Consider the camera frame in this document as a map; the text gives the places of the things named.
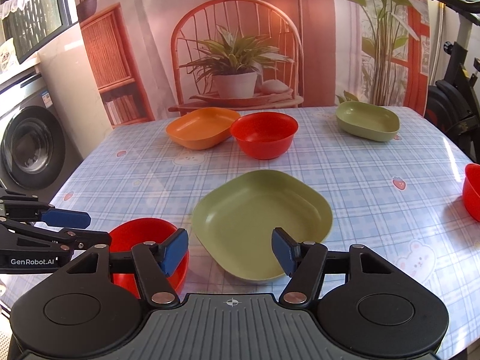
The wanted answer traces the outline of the orange square dish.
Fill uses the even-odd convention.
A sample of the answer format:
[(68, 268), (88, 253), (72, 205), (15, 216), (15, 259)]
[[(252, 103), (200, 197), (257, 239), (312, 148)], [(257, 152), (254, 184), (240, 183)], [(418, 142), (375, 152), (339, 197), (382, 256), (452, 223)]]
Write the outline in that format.
[(190, 150), (206, 150), (231, 137), (231, 125), (241, 115), (230, 109), (207, 107), (174, 119), (166, 133), (173, 142)]

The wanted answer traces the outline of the printed fabric backdrop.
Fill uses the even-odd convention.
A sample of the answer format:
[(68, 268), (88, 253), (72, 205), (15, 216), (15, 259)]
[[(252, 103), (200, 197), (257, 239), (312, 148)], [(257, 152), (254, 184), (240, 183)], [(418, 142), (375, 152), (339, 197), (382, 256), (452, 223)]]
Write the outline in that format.
[(427, 0), (74, 0), (113, 126), (208, 106), (425, 113)]

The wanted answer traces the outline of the red bowl edge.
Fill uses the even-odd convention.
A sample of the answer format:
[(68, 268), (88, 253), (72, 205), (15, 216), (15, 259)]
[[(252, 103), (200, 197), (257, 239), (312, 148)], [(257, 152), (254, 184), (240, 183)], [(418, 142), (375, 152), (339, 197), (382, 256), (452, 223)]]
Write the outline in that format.
[(465, 209), (472, 218), (480, 221), (480, 165), (469, 163), (465, 166), (465, 181), (462, 192)]

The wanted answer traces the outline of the red bowl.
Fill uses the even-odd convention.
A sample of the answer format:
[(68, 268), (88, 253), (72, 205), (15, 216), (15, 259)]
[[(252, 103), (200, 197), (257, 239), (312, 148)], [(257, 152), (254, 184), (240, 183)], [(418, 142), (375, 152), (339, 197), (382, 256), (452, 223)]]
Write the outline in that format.
[(292, 116), (265, 111), (240, 117), (231, 125), (230, 133), (245, 155), (270, 160), (289, 150), (298, 129)]
[[(110, 231), (112, 238), (110, 252), (129, 252), (134, 245), (142, 242), (161, 244), (176, 230), (177, 227), (174, 224), (163, 219), (133, 219)], [(168, 282), (178, 295), (181, 294), (185, 284), (189, 259), (190, 254), (186, 252), (176, 270), (168, 277)]]

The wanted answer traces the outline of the grey washing machine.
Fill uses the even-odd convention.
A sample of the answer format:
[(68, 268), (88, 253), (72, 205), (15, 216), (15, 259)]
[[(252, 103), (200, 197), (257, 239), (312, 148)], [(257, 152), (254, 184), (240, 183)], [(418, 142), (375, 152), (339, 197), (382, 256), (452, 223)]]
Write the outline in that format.
[(1, 186), (50, 202), (82, 162), (41, 72), (1, 82)]

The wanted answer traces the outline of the dark framed window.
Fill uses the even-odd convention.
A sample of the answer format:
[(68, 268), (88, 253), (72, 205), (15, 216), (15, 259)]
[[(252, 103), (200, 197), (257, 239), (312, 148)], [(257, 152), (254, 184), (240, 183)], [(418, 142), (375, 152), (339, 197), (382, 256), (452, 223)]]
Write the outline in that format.
[(76, 22), (75, 0), (1, 0), (1, 39), (20, 63)]

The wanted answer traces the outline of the black exercise bike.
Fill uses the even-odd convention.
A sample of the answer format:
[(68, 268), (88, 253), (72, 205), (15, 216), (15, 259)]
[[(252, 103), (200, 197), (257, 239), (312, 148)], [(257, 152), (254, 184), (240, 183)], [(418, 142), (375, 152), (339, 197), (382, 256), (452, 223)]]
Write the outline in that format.
[(479, 2), (436, 0), (451, 8), (460, 18), (454, 43), (445, 42), (443, 50), (450, 56), (442, 80), (428, 87), (425, 118), (446, 135), (476, 164), (479, 162), (479, 100), (474, 86), (479, 78), (479, 59), (475, 73), (465, 70), (467, 45), (471, 29), (479, 25)]

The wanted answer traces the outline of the green square dish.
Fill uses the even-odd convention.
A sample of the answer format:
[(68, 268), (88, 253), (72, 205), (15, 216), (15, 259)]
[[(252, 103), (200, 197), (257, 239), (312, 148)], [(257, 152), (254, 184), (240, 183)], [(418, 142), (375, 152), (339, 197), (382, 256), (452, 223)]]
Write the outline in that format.
[(400, 130), (396, 113), (369, 103), (348, 101), (335, 111), (338, 127), (344, 132), (370, 141), (388, 142)]

